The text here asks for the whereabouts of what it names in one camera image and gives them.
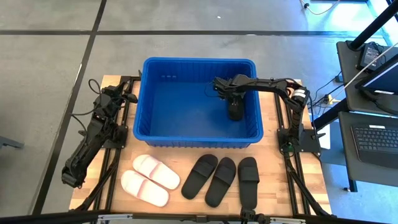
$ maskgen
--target white slipper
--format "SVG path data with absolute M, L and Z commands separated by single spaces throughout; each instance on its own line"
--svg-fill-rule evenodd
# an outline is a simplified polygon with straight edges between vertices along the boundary
M 142 175 L 170 190 L 176 189 L 180 184 L 180 177 L 174 171 L 150 155 L 136 157 L 132 166 Z
M 169 201 L 169 193 L 139 173 L 127 170 L 121 177 L 122 188 L 132 196 L 163 207 Z

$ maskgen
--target wooden tabletop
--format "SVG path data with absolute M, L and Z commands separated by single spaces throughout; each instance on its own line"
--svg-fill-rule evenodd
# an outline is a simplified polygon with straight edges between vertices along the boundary
M 121 76 L 105 75 L 102 87 L 118 85 Z M 139 98 L 140 82 L 134 82 L 133 93 Z M 277 114 L 275 108 L 274 94 L 259 92 L 261 102 L 262 124 L 264 137 L 260 142 L 251 144 L 245 149 L 210 149 L 210 148 L 178 148 L 178 147 L 151 147 L 144 141 L 137 140 L 133 133 L 136 105 L 131 104 L 127 125 L 129 126 L 127 144 L 122 150 L 119 169 L 117 174 L 114 197 L 112 201 L 112 212 L 124 213 L 159 213 L 159 214 L 185 214 L 185 215 L 239 215 L 241 203 L 239 200 L 238 177 L 235 177 L 231 187 L 226 193 L 223 201 L 217 208 L 211 208 L 205 203 L 205 194 L 210 184 L 210 179 L 202 187 L 199 194 L 192 200 L 184 198 L 181 187 L 188 177 L 197 159 L 204 154 L 213 154 L 218 160 L 223 157 L 231 158 L 236 165 L 245 157 L 252 156 L 257 160 L 260 182 L 257 191 L 257 213 L 265 215 L 288 216 L 292 214 L 287 186 L 287 175 L 282 155 L 279 153 L 276 130 L 278 128 Z M 311 123 L 306 109 L 303 116 L 305 128 L 311 128 Z M 120 178 L 124 171 L 134 170 L 133 160 L 141 154 L 150 154 L 162 161 L 174 170 L 180 178 L 181 183 L 175 190 L 167 190 L 170 194 L 166 206 L 159 208 L 147 202 L 139 200 L 127 192 L 121 186 Z M 315 200 L 322 208 L 331 213 L 325 181 L 323 180 L 322 168 L 319 160 L 311 153 L 300 153 L 305 184 L 311 191 Z M 70 208 L 76 208 L 90 194 L 98 183 L 104 150 L 100 150 L 87 170 L 87 177 L 81 189 L 75 189 L 70 202 Z M 104 208 L 105 198 L 108 191 L 108 183 L 104 187 L 100 208 Z M 299 188 L 295 185 L 298 201 L 298 210 L 303 213 L 302 201 Z

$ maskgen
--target slide sandal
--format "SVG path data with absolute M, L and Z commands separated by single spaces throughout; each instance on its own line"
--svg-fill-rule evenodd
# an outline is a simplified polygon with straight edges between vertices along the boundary
M 242 207 L 253 210 L 257 206 L 257 184 L 260 182 L 257 162 L 246 157 L 238 165 L 239 197 Z
M 186 199 L 193 199 L 213 173 L 217 166 L 217 162 L 218 159 L 214 155 L 207 154 L 201 156 L 193 166 L 187 180 L 182 186 L 182 196 Z
M 224 157 L 218 164 L 207 190 L 205 197 L 206 204 L 215 208 L 221 203 L 235 178 L 235 174 L 236 167 L 234 161 L 228 157 Z
M 176 189 L 180 184 L 180 177 L 174 171 L 150 155 L 137 156 L 132 166 L 140 174 L 170 190 Z
M 169 201 L 169 193 L 139 173 L 127 170 L 121 177 L 122 188 L 132 196 L 163 207 Z

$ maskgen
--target concrete floor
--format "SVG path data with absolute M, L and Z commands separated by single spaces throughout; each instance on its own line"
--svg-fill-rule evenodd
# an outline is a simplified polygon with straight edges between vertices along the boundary
M 28 3 L 1 0 L 0 30 L 91 30 L 99 5 L 99 0 Z M 328 2 L 311 4 L 314 11 L 329 5 Z M 183 3 L 109 0 L 99 29 L 358 31 L 372 20 L 367 5 L 358 3 L 341 3 L 330 13 L 317 17 L 303 12 L 298 0 L 189 0 Z M 100 81 L 103 75 L 135 75 L 146 58 L 155 56 L 249 58 L 255 62 L 260 77 L 300 78 L 315 92 L 340 71 L 335 44 L 344 40 L 345 37 L 232 35 L 97 36 L 74 111 L 91 109 L 95 94 L 86 84 L 88 79 Z M 0 36 L 0 135 L 25 142 L 23 150 L 0 149 L 2 217 L 24 215 L 28 211 L 87 41 L 88 36 Z M 337 84 L 327 86 L 320 94 L 335 86 Z M 89 117 L 83 117 L 82 121 L 87 124 Z M 60 170 L 80 142 L 79 129 L 72 120 L 45 213 L 68 208 L 72 189 L 60 182 Z M 398 195 L 397 188 L 359 183 L 360 192 L 348 193 L 341 189 L 348 185 L 344 167 L 324 165 L 323 171 L 335 215 L 398 221 L 397 214 L 386 213 L 398 209 L 398 203 L 392 199 Z

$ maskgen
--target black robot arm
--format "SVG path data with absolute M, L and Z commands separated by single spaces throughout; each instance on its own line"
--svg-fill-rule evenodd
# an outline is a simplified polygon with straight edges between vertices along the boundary
M 228 100 L 228 113 L 233 120 L 240 120 L 243 117 L 243 97 L 246 91 L 277 93 L 292 110 L 292 121 L 287 133 L 287 142 L 299 144 L 300 135 L 303 131 L 303 112 L 310 96 L 310 91 L 304 86 L 289 78 L 260 79 L 239 74 L 229 80 L 216 77 L 213 80 L 213 88 L 218 92 L 220 98 Z M 289 88 L 294 90 L 291 97 Z
M 103 147 L 106 141 L 118 142 L 124 137 L 125 130 L 116 123 L 116 115 L 123 102 L 137 103 L 137 97 L 123 93 L 126 82 L 118 86 L 108 86 L 94 101 L 93 114 L 84 136 L 72 156 L 62 169 L 62 182 L 71 187 L 81 187 L 87 173 L 87 167 Z

